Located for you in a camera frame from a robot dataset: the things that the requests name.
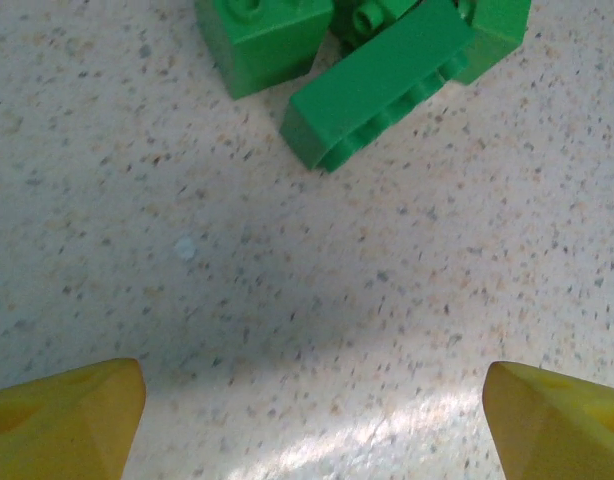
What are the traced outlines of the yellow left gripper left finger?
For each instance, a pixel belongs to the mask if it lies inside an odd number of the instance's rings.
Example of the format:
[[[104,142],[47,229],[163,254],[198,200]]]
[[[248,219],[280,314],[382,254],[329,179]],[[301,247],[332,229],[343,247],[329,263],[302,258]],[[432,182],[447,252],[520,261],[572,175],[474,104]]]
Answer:
[[[143,413],[137,360],[0,390],[0,479],[119,479]]]

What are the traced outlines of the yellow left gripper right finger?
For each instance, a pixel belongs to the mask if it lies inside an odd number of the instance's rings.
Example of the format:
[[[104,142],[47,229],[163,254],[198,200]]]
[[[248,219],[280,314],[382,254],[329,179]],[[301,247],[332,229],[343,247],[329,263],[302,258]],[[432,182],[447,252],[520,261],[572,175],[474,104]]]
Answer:
[[[497,361],[486,420],[507,479],[614,479],[614,388]]]

